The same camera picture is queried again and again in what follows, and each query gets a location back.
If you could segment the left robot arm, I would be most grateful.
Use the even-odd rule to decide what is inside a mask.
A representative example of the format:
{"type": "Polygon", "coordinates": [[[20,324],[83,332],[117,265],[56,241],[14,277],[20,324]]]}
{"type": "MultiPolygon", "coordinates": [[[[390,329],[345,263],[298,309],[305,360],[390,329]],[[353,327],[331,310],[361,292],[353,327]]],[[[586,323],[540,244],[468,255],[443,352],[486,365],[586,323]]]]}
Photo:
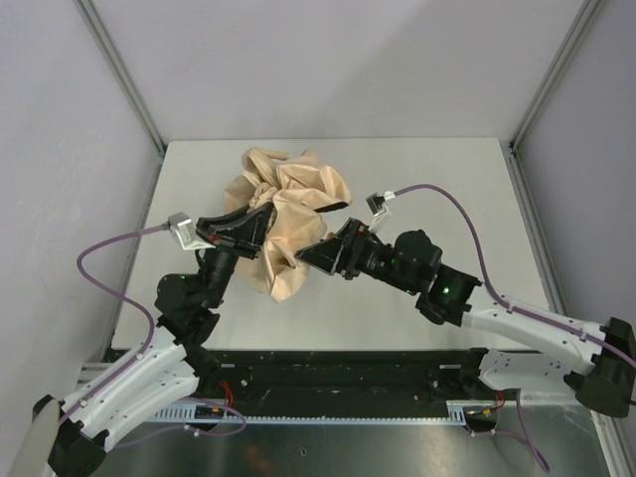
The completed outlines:
{"type": "Polygon", "coordinates": [[[179,213],[159,226],[133,232],[136,238],[171,233],[182,250],[194,253],[198,269],[159,280],[158,318],[119,294],[120,301],[147,319],[146,337],[82,388],[35,404],[34,422],[50,417],[56,426],[36,438],[56,475],[91,475],[106,454],[152,414],[214,384],[220,364],[204,344],[220,320],[217,310],[237,263],[258,256],[272,213],[271,204],[197,221],[179,213]]]}

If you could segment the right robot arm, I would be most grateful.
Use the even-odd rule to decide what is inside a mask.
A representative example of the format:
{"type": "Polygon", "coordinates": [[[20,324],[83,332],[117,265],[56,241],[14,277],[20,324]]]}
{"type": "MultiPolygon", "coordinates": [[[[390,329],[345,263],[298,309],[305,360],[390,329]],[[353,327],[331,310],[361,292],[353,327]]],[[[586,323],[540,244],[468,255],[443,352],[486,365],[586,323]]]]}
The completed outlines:
{"type": "Polygon", "coordinates": [[[382,242],[349,219],[332,238],[306,246],[296,258],[328,275],[361,274],[415,297],[415,308],[436,325],[493,333],[525,345],[565,370],[563,383],[585,407],[623,418],[635,390],[635,335],[623,320],[604,324],[527,305],[498,293],[485,279],[443,264],[442,250],[422,230],[382,242]]]}

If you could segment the beige folding umbrella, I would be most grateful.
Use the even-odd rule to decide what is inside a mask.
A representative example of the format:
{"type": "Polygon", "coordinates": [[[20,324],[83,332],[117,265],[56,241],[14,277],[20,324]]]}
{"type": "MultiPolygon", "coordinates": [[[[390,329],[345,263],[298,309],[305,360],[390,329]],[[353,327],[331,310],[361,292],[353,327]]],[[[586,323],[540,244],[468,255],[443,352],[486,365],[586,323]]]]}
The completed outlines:
{"type": "Polygon", "coordinates": [[[349,207],[352,194],[343,177],[312,150],[292,158],[253,147],[243,154],[242,166],[243,172],[224,189],[224,210],[270,204],[273,213],[258,258],[242,259],[238,274],[282,302],[298,292],[309,272],[295,253],[320,241],[327,233],[322,215],[349,207]]]}

